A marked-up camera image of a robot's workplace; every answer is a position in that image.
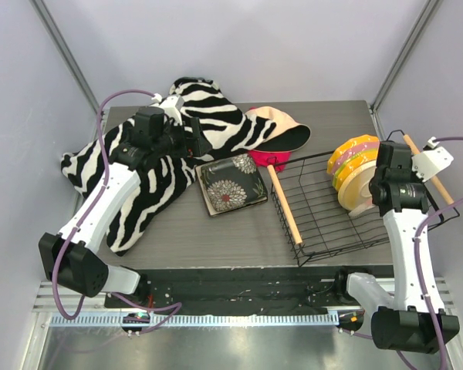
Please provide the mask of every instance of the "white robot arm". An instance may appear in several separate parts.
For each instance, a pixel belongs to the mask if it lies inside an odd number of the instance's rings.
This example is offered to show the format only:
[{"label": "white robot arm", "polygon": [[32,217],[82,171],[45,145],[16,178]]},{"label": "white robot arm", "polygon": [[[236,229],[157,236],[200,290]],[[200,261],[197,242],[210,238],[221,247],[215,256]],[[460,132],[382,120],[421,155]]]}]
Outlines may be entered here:
[{"label": "white robot arm", "polygon": [[416,258],[428,298],[439,317],[446,341],[459,331],[458,318],[446,315],[432,270],[427,227],[420,235],[420,254],[415,255],[416,229],[428,218],[428,199],[423,182],[451,164],[451,154],[429,140],[429,148],[411,156],[404,144],[381,142],[377,169],[370,181],[373,203],[386,227],[394,264],[394,296],[376,278],[363,272],[346,276],[346,292],[371,318],[372,336],[378,348],[433,353],[438,350],[428,305],[422,294]]},{"label": "white robot arm", "polygon": [[57,235],[45,233],[39,241],[46,277],[52,278],[56,256],[66,235],[72,232],[86,210],[93,207],[73,235],[61,261],[59,284],[87,297],[100,292],[119,292],[133,295],[135,301],[146,299],[147,279],[129,268],[105,264],[97,255],[109,225],[125,200],[140,185],[139,172],[147,173],[163,156],[204,156],[211,149],[198,119],[191,119],[192,132],[186,133],[180,113],[182,105],[180,96],[169,96],[163,101],[158,96],[157,103],[136,113],[134,128],[127,140],[110,156],[110,178],[103,196],[96,200],[101,188],[105,187],[105,173],[69,223]]}]

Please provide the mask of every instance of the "zebra print cloth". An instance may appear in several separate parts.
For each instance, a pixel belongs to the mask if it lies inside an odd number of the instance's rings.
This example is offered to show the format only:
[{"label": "zebra print cloth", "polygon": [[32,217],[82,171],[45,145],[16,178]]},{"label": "zebra print cloth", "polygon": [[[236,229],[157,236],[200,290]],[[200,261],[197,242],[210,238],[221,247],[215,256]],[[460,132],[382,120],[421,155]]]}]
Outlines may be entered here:
[{"label": "zebra print cloth", "polygon": [[[125,254],[142,236],[153,217],[177,199],[196,180],[194,168],[203,162],[220,160],[256,148],[275,128],[269,119],[246,116],[226,99],[212,80],[182,78],[170,88],[170,95],[184,99],[181,109],[186,130],[190,118],[198,117],[212,150],[202,158],[160,159],[125,201],[106,233],[106,242],[118,255]],[[127,137],[134,125],[133,117],[105,134],[108,154]],[[98,141],[89,143],[78,153],[66,153],[61,162],[62,173],[74,188],[87,198],[104,170]]]}]

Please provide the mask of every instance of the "wooden stick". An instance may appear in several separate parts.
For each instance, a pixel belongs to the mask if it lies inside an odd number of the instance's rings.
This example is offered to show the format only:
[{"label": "wooden stick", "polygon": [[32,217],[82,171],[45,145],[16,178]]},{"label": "wooden stick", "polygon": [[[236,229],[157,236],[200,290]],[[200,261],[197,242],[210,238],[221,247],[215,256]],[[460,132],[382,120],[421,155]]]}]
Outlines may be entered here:
[{"label": "wooden stick", "polygon": [[[403,135],[403,140],[410,147],[411,152],[414,155],[419,154],[420,150],[417,148],[413,140],[408,135]],[[448,205],[453,204],[455,202],[437,176],[432,177],[431,181]]]},{"label": "wooden stick", "polygon": [[278,175],[276,175],[275,167],[270,164],[268,166],[269,176],[271,177],[272,185],[275,187],[276,193],[278,194],[279,202],[281,203],[281,207],[283,212],[285,213],[286,222],[288,222],[288,226],[290,231],[292,232],[293,240],[295,244],[302,243],[302,237],[300,237],[299,228],[296,226],[295,219],[293,218],[292,211],[290,210],[290,206],[288,205],[288,201],[286,200],[285,193],[283,192],[283,188],[279,183]]}]

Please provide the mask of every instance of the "black wire rack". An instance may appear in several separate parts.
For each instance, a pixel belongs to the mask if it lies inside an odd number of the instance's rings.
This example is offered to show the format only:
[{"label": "black wire rack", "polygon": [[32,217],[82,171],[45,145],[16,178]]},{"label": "black wire rack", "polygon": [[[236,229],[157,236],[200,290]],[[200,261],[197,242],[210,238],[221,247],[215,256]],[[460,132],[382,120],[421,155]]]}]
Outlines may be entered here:
[{"label": "black wire rack", "polygon": [[[389,242],[377,207],[358,217],[349,217],[348,211],[338,203],[338,193],[332,185],[333,178],[326,172],[327,161],[332,153],[333,151],[304,156],[275,164],[275,167],[286,165],[277,175],[301,234],[301,244],[294,241],[274,186],[271,187],[272,200],[299,267],[308,262]],[[438,210],[438,205],[428,190],[427,196],[431,209]],[[456,209],[452,214],[442,214],[436,223],[429,226],[429,230],[459,216]]]}]

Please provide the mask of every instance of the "flower pattern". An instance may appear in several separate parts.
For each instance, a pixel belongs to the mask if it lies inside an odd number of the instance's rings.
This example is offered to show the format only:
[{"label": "flower pattern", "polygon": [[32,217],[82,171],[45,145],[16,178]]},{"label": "flower pattern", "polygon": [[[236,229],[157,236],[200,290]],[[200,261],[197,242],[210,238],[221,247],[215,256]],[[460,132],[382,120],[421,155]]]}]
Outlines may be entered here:
[{"label": "flower pattern", "polygon": [[219,180],[208,188],[209,200],[213,208],[218,211],[234,210],[245,203],[245,190],[230,180]]},{"label": "flower pattern", "polygon": [[254,173],[257,171],[257,166],[254,163],[254,160],[248,154],[240,154],[239,156],[234,156],[231,159],[235,167],[237,167],[243,173]]}]

